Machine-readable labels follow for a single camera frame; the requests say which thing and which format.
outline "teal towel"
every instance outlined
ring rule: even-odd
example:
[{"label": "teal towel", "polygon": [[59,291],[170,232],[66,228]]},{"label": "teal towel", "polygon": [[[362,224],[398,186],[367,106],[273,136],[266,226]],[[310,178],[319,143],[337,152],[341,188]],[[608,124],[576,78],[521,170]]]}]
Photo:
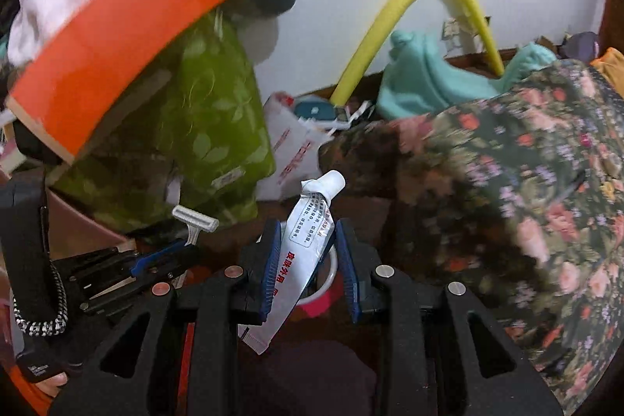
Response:
[{"label": "teal towel", "polygon": [[394,31],[390,40],[392,62],[386,66],[377,99],[377,109],[387,119],[441,112],[454,104],[490,99],[557,60],[548,48],[529,43],[516,53],[500,79],[490,80],[448,64],[431,36]]}]

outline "yellow pool noodle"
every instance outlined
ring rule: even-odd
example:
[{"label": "yellow pool noodle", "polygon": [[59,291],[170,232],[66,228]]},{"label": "yellow pool noodle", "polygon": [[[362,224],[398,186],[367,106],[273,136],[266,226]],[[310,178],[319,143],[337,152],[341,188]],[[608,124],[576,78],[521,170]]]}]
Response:
[{"label": "yellow pool noodle", "polygon": [[[342,106],[349,100],[349,97],[351,97],[353,90],[368,69],[372,59],[377,55],[384,41],[388,39],[392,29],[403,16],[403,13],[405,13],[414,1],[415,0],[388,0],[386,5],[379,12],[379,15],[377,15],[377,18],[375,18],[375,21],[366,33],[366,36],[364,36],[360,46],[358,46],[358,49],[353,54],[353,57],[351,57],[344,73],[342,73],[338,85],[336,85],[336,89],[330,97],[330,101],[333,104]],[[494,39],[492,39],[492,34],[486,24],[486,18],[479,7],[479,3],[477,0],[456,1],[464,7],[470,23],[477,30],[479,36],[481,36],[492,71],[497,76],[502,75],[505,70],[503,61],[500,58]]]}]

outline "green leaf-patterned cloth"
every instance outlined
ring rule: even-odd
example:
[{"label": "green leaf-patterned cloth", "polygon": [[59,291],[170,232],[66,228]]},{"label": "green leaf-patterned cloth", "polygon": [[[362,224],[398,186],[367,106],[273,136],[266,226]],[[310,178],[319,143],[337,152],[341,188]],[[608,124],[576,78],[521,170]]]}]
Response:
[{"label": "green leaf-patterned cloth", "polygon": [[395,199],[384,261],[469,286],[566,415],[624,337],[622,113],[596,69],[560,61],[493,99],[321,147],[346,192]]},{"label": "green leaf-patterned cloth", "polygon": [[53,189],[122,233],[170,217],[165,196],[176,174],[182,178],[180,204],[224,224],[254,218],[255,183],[275,170],[275,162],[254,70],[234,28],[218,13],[203,16],[116,105],[157,83],[160,90]]}]

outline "floral blanket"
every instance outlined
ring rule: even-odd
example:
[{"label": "floral blanket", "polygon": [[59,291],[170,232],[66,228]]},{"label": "floral blanket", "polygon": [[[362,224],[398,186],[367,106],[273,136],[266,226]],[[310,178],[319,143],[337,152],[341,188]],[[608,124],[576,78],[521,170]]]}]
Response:
[{"label": "floral blanket", "polygon": [[620,112],[598,71],[559,61],[494,99],[358,126],[321,148],[348,191],[395,199],[385,262],[467,284],[566,415],[624,337]]}]

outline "orange board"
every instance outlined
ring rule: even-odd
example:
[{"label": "orange board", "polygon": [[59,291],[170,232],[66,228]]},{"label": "orange board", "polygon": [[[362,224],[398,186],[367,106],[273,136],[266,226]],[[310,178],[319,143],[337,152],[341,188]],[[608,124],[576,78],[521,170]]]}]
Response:
[{"label": "orange board", "polygon": [[71,164],[156,54],[223,1],[92,0],[26,68],[6,105]]}]

